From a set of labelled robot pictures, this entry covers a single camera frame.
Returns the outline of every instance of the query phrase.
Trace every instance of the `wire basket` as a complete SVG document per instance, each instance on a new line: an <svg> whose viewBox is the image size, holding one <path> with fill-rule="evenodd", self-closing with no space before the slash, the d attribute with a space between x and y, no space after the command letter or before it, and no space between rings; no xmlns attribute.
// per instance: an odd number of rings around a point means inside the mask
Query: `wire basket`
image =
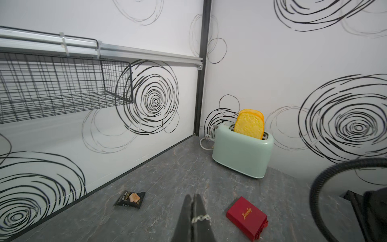
<svg viewBox="0 0 387 242"><path fill-rule="evenodd" d="M133 103L128 62L0 52L0 124Z"/></svg>

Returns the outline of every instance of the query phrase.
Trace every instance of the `metal pole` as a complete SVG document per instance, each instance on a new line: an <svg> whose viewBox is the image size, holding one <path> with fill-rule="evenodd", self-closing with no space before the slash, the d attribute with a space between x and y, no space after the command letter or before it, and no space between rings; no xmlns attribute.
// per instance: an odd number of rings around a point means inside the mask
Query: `metal pole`
<svg viewBox="0 0 387 242"><path fill-rule="evenodd" d="M199 57L203 58L202 60L203 70L200 70L197 76L195 122L193 125L193 133L196 135L199 135L200 116L202 114L204 74L205 74L205 64L207 62L207 45L208 45L208 34L209 34L208 32L210 28L211 4L212 4L212 0L204 0L203 16L202 16L202 34L200 37L200 53L199 53Z"/></svg>

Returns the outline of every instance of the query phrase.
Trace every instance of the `black hose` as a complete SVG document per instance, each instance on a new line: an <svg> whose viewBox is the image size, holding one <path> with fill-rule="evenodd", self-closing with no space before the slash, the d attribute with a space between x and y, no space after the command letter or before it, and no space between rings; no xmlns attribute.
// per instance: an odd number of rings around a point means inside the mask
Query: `black hose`
<svg viewBox="0 0 387 242"><path fill-rule="evenodd" d="M368 167L387 167L387 159L365 158L336 164L321 172L320 175L318 175L316 180L313 182L309 194L310 211L318 229L329 242L339 241L333 236L333 234L331 234L331 232L328 230L324 221L321 218L321 214L319 211L319 194L322 187L329 179L341 172Z"/></svg>

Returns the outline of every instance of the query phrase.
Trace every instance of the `white cable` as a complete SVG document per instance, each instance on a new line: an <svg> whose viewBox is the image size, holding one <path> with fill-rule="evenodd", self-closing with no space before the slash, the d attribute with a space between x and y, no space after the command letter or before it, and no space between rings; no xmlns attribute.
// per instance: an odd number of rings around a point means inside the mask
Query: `white cable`
<svg viewBox="0 0 387 242"><path fill-rule="evenodd" d="M203 140L203 139L206 139L206 140L208 140L208 141L215 142L215 140L214 140L213 138L211 138L211 136L210 136L209 134L206 134L206 135L204 136L204 138L202 138L202 139L199 141L199 144L200 144L200 146L201 146L203 149L205 149L205 150L212 150L212 149L214 149L214 148L211 148L211 149L204 148L203 145L202 145L202 140Z"/></svg>

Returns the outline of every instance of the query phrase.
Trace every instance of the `black snack bag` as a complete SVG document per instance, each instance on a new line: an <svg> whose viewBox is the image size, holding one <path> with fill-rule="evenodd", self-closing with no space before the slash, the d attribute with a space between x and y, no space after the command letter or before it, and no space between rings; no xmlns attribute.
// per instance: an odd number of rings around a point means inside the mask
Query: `black snack bag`
<svg viewBox="0 0 387 242"><path fill-rule="evenodd" d="M145 192L128 192L124 191L114 206L130 206L140 209L144 200Z"/></svg>

